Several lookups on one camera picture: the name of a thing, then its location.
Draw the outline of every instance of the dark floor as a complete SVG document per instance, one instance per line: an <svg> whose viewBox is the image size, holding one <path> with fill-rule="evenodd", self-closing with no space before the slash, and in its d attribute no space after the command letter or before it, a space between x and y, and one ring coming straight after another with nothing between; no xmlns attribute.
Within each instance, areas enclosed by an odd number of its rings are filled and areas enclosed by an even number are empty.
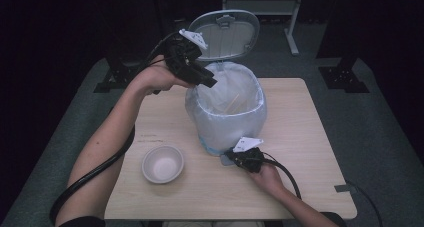
<svg viewBox="0 0 424 227"><path fill-rule="evenodd" d="M344 177L372 199L383 226L424 226L424 169L383 97L372 70L358 59L353 71L370 93L329 90L318 67L339 59L315 59L325 25L298 24L293 57L283 26L263 25L253 51L234 60L257 77L305 80ZM51 204L65 188L73 161L119 97L121 90L93 93L108 69L100 60L87 75L45 152L2 226L48 226ZM352 195L358 216L348 226L378 226L377 214L360 192ZM109 226L140 226L135 221L108 221ZM285 226L297 226L284 221Z"/></svg>

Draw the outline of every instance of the black background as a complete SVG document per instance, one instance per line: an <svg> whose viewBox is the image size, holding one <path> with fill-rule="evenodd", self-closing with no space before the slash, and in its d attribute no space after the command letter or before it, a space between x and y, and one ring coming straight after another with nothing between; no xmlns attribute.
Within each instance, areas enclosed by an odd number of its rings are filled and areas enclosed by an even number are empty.
<svg viewBox="0 0 424 227"><path fill-rule="evenodd" d="M303 0L299 21L329 20L318 57L358 52L423 160L421 1ZM174 19L220 7L221 0L0 0L0 220L99 59L146 56Z"/></svg>

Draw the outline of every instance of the metal stand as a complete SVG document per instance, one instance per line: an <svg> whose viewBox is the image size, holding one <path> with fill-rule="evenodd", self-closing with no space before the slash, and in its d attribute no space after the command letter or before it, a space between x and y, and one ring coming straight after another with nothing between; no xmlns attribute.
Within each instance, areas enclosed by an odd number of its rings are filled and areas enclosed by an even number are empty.
<svg viewBox="0 0 424 227"><path fill-rule="evenodd" d="M109 55L106 60L109 70L103 81L96 85L94 93L108 93L111 89L125 89L144 63L143 60L135 59L133 56L119 58Z"/></svg>
<svg viewBox="0 0 424 227"><path fill-rule="evenodd" d="M352 71L356 59L356 55L347 55L335 67L318 67L329 89L344 89L346 93L369 93L367 86Z"/></svg>
<svg viewBox="0 0 424 227"><path fill-rule="evenodd" d="M299 50L293 38L301 0L222 0L222 9L243 9L255 15L291 15L290 26L284 29L292 55L299 55Z"/></svg>

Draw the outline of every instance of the lid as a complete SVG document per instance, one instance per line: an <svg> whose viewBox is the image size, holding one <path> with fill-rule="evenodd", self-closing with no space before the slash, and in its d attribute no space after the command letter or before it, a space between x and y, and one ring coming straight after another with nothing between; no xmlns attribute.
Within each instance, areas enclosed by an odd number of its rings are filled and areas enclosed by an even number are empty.
<svg viewBox="0 0 424 227"><path fill-rule="evenodd" d="M201 33L208 45L200 61L217 61L246 55L259 34L258 18L245 10L221 10L195 19L189 31Z"/></svg>

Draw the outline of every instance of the lid handle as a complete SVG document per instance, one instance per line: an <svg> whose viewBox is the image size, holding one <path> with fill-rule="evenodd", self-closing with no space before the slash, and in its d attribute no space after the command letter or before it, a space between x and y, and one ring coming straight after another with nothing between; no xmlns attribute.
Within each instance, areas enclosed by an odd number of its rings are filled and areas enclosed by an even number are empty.
<svg viewBox="0 0 424 227"><path fill-rule="evenodd" d="M230 24L236 20L235 17L230 15L223 15L222 17L216 18L216 23L221 29L230 28Z"/></svg>

